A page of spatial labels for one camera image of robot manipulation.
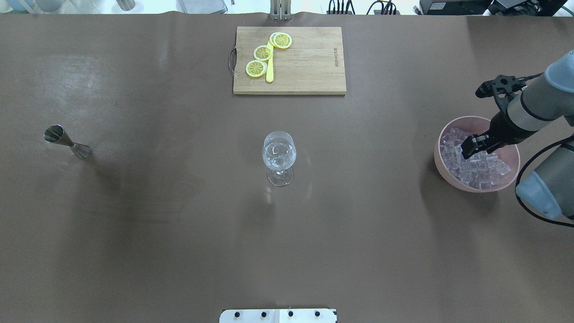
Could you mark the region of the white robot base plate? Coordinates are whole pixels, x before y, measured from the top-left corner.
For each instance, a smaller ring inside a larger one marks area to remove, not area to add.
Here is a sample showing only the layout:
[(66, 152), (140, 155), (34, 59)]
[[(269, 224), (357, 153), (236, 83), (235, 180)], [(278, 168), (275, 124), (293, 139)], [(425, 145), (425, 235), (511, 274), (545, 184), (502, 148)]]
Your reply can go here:
[(335, 309), (229, 309), (222, 311), (220, 323), (337, 323)]

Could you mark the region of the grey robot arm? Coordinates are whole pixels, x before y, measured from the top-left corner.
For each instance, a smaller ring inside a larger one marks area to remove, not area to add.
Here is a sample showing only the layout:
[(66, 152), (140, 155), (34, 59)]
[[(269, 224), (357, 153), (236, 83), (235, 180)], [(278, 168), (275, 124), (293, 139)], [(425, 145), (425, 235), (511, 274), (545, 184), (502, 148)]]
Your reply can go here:
[[(572, 126), (574, 54), (569, 51), (536, 75), (499, 75), (483, 82), (475, 95), (493, 97), (499, 112), (487, 131), (463, 141), (465, 159), (519, 144), (561, 117)], [(543, 222), (573, 227), (573, 171), (573, 137), (569, 136), (541, 149), (519, 170), (515, 180), (518, 203)]]

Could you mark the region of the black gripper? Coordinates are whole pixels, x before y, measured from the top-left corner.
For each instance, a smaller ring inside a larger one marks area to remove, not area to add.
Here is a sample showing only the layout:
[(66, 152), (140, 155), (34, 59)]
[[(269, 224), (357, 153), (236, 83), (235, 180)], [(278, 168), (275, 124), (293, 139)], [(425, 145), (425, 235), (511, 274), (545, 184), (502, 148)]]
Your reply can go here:
[(482, 151), (493, 153), (501, 146), (518, 144), (531, 137), (536, 131), (525, 130), (519, 127), (508, 113), (510, 103), (518, 98), (521, 105), (518, 91), (526, 88), (526, 81), (536, 78), (536, 75), (515, 76), (498, 75), (493, 80), (483, 82), (475, 92), (478, 98), (493, 97), (496, 106), (500, 109), (490, 121), (489, 129), (482, 134), (473, 134), (468, 136), (461, 143), (462, 158), (468, 160), (473, 155)]

